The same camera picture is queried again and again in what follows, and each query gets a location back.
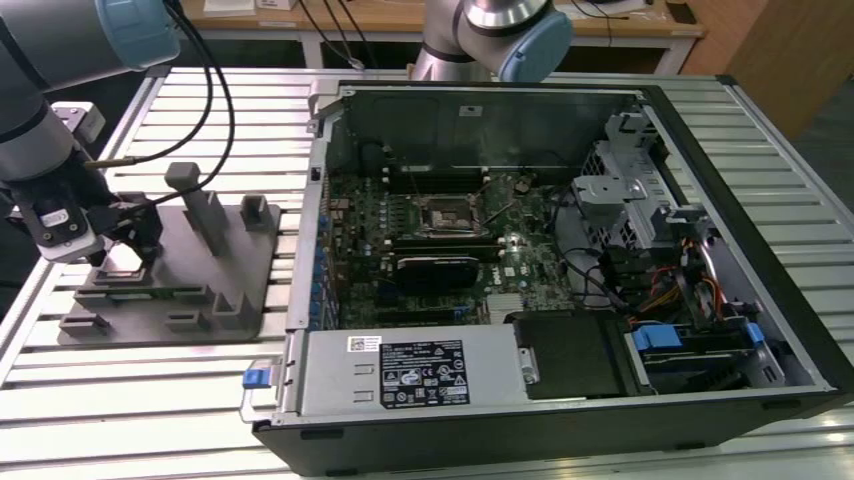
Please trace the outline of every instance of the power supply label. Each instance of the power supply label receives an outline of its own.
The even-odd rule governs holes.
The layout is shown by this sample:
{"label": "power supply label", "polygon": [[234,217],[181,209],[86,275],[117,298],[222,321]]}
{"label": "power supply label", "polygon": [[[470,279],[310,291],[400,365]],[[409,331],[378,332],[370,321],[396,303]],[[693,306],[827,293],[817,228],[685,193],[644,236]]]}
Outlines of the power supply label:
{"label": "power supply label", "polygon": [[464,341],[381,345],[381,403],[388,409],[469,404]]}

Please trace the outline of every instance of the blue tab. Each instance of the blue tab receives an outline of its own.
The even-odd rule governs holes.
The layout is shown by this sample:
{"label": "blue tab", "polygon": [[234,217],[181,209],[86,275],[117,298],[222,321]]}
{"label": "blue tab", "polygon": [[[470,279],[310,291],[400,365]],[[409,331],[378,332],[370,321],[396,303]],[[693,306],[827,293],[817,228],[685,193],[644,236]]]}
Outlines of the blue tab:
{"label": "blue tab", "polygon": [[270,385],[270,369],[252,368],[244,372],[244,388],[256,390],[258,388],[272,388]]}
{"label": "blue tab", "polygon": [[680,340],[680,334],[673,325],[645,325],[633,332],[632,337],[638,351],[683,346],[683,340]]}
{"label": "blue tab", "polygon": [[753,346],[759,347],[763,342],[765,342],[765,334],[760,329],[760,325],[756,323],[748,324],[748,335],[751,335],[751,340],[753,341]]}
{"label": "blue tab", "polygon": [[636,341],[636,348],[640,352],[649,350],[651,341],[647,339],[647,335],[644,335],[641,330],[632,332],[632,339]]}

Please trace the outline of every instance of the motherboard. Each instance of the motherboard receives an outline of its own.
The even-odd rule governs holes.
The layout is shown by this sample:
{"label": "motherboard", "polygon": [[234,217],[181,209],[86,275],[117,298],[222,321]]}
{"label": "motherboard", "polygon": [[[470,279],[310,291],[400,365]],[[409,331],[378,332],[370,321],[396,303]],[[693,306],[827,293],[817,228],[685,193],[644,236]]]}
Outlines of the motherboard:
{"label": "motherboard", "polygon": [[556,191],[525,171],[333,176],[340,328],[490,324],[572,309],[548,231]]}

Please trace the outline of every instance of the slotted metal table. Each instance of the slotted metal table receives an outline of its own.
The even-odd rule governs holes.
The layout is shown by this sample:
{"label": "slotted metal table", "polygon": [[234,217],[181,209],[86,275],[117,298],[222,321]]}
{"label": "slotted metal table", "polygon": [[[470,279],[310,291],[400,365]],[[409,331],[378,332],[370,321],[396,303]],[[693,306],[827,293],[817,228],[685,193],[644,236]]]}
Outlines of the slotted metal table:
{"label": "slotted metal table", "polygon": [[[224,203],[265,193],[284,209],[265,326],[245,344],[87,348],[58,344],[61,316],[90,267],[41,261],[0,325],[0,478],[297,478],[240,416],[242,373],[282,353],[312,136],[308,97],[322,79],[401,80],[404,72],[228,69],[238,108],[234,156],[213,184]],[[205,107],[205,75],[146,79],[105,157],[143,155],[182,138]],[[713,77],[557,75],[550,82],[655,82],[711,154],[849,358],[854,358],[854,221],[739,87]],[[170,161],[214,168],[228,134],[221,98],[209,126],[169,160],[115,169],[115,191],[170,192]],[[675,175],[692,197],[692,185]],[[258,391],[254,407],[276,406]],[[720,447],[374,475],[396,479],[854,478],[854,409],[773,424]]]}

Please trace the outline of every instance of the wooden table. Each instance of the wooden table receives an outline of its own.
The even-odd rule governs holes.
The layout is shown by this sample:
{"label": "wooden table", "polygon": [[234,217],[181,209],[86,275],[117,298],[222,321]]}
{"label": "wooden table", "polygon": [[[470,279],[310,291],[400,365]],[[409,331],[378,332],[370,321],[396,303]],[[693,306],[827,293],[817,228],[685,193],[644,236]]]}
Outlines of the wooden table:
{"label": "wooden table", "polygon": [[[341,40],[341,34],[328,13],[321,0],[305,0],[313,17],[318,21],[321,29],[333,40]],[[348,31],[356,31],[348,21],[337,1],[334,6],[342,27]],[[557,0],[558,6],[569,5],[570,0]],[[202,29],[207,38],[232,40],[298,40],[304,45],[306,66],[324,68],[322,38],[316,32],[304,10],[260,9],[257,15],[248,17],[206,17],[203,14],[205,0],[183,0],[187,14],[194,24]],[[424,27],[424,1],[418,0],[353,0],[349,2],[357,22],[372,42],[422,42]],[[582,8],[593,10],[590,5]],[[628,20],[610,20],[601,18],[576,18],[572,16],[576,27],[573,46],[592,47],[630,47],[656,48],[665,51],[656,73],[677,74],[692,52],[692,47],[699,38],[703,38],[707,29],[703,25],[677,23],[669,12],[665,0],[656,0],[648,9],[621,14],[629,16]]]}

